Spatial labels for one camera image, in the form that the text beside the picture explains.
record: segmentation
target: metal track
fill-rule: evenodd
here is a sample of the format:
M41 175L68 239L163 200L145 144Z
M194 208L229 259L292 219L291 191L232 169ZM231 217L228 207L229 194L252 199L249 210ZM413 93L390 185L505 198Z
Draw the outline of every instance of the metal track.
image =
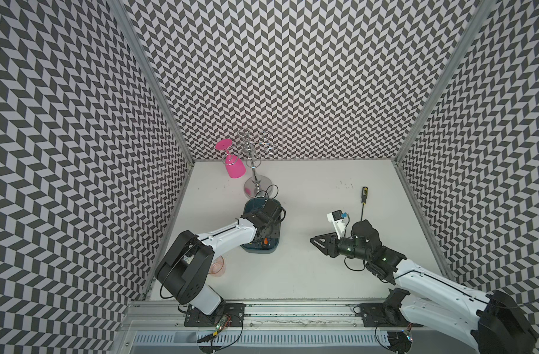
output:
M328 340L337 346L342 342L334 342L337 339L344 340L345 336L370 335L371 328L365 328L362 318L353 310L358 304L363 302L383 302L384 299L346 299L346 300L228 300L228 302L243 302L246 304L244 311L244 339L242 345L251 346L256 344L252 335L264 334L266 340L273 338L278 346L288 345L308 345L301 339L284 343L282 337L277 335L305 336L308 334L322 333L322 335L335 335L336 339L323 339L322 343L313 343L315 346L326 345ZM177 301L134 301L128 306L124 321L118 328L111 348L112 354L129 354L133 345L144 345L143 340L148 340L139 335L174 335L178 339L172 340L178 345L189 344L193 341L189 339L188 332L193 334L204 329L195 327L184 327L185 315L177 309ZM384 336L389 327L379 327L378 337ZM229 328L226 334L231 338L237 335L239 328ZM367 345L364 337L354 339L363 340L361 345Z

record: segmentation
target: black and white patterned wall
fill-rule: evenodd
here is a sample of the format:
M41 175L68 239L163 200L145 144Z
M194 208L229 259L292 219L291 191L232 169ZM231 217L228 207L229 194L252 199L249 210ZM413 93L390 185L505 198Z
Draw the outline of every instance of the black and white patterned wall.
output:
M457 281L539 298L539 1L497 3L403 167Z
M0 0L0 353L108 349L185 174L103 0Z
M478 0L125 0L196 159L240 127L274 158L389 158Z

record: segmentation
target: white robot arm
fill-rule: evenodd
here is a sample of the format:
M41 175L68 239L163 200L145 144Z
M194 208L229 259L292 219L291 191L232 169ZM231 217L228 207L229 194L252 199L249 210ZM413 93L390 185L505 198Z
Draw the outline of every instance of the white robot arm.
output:
M487 294L424 269L383 246L378 231L367 220L354 224L351 237L338 239L336 233L329 233L313 237L311 243L332 258L341 254L362 259L377 278L397 286L383 304L372 307L381 308L379 315L374 314L380 323L424 325L480 354L529 354L535 347L538 336L511 296L500 291ZM409 340L401 336L390 350L403 353L409 347Z
M198 235L183 231L161 260L156 279L179 303L191 304L205 315L216 313L224 301L204 286L212 262L232 248L270 237L273 227L283 221L282 212L279 202L268 199L261 209L218 230Z

